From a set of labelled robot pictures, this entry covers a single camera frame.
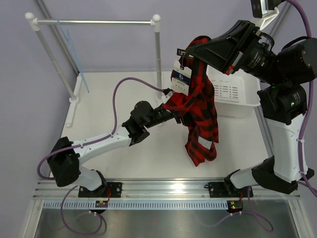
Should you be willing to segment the red black plaid shirt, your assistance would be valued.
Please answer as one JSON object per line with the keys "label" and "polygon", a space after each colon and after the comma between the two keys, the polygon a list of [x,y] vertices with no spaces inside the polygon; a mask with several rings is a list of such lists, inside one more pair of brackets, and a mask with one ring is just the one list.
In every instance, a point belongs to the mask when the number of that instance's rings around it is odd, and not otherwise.
{"label": "red black plaid shirt", "polygon": [[190,78],[186,93],[174,92],[163,108],[184,119],[188,127],[185,149],[197,167],[217,157],[215,144],[219,142],[214,86],[207,76],[207,64],[197,58],[182,56],[174,65],[171,79],[180,72]]}

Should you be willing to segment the light blue wire hanger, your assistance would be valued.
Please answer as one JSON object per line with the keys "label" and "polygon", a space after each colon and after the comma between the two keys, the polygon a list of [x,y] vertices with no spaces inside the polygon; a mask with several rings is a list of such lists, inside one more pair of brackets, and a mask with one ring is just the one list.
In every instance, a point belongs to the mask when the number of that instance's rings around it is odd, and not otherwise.
{"label": "light blue wire hanger", "polygon": [[71,34],[70,34],[68,29],[66,29],[66,31],[63,30],[63,28],[61,26],[61,22],[59,20],[57,20],[57,24],[59,26],[60,31],[62,32],[62,34],[64,36],[64,39],[66,40],[66,42],[67,42],[67,44],[69,46],[70,53],[71,53],[71,55],[72,55],[72,57],[74,59],[76,67],[77,67],[77,69],[79,71],[79,75],[81,76],[82,81],[85,84],[86,90],[87,90],[88,93],[90,93],[90,89],[89,89],[89,86],[87,84],[86,77],[84,75],[83,69],[81,67],[80,60],[79,60],[78,55],[77,55],[77,51],[76,51],[74,43],[72,41]]}

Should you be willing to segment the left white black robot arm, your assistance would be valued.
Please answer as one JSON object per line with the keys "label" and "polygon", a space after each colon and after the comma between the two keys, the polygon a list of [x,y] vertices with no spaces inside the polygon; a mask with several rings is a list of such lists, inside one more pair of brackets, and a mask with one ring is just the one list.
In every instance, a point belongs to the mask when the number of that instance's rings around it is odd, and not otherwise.
{"label": "left white black robot arm", "polygon": [[104,196],[107,188],[104,176],[83,164],[109,151],[142,142],[150,135],[149,128],[171,119],[181,123],[180,117],[162,105],[153,108],[149,102],[140,101],[131,111],[129,119],[110,134],[78,141],[70,141],[68,137],[60,138],[47,159],[56,185],[65,187],[73,184],[87,189],[96,198]]}

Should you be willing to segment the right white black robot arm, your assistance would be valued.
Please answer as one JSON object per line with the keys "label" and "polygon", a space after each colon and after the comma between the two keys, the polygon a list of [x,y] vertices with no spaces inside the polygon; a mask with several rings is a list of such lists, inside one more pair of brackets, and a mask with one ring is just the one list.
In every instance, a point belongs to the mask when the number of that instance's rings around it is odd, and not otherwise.
{"label": "right white black robot arm", "polygon": [[307,94],[303,84],[317,77],[317,40],[310,36],[296,38],[278,54],[272,52],[273,38],[247,20],[238,20],[223,35],[178,49],[181,57],[201,60],[226,75],[243,70],[268,84],[258,91],[263,116],[273,141],[273,156],[262,163],[229,174],[223,182],[228,196],[259,185],[291,194],[298,181],[309,179],[314,171],[299,160],[299,135],[308,114]]}

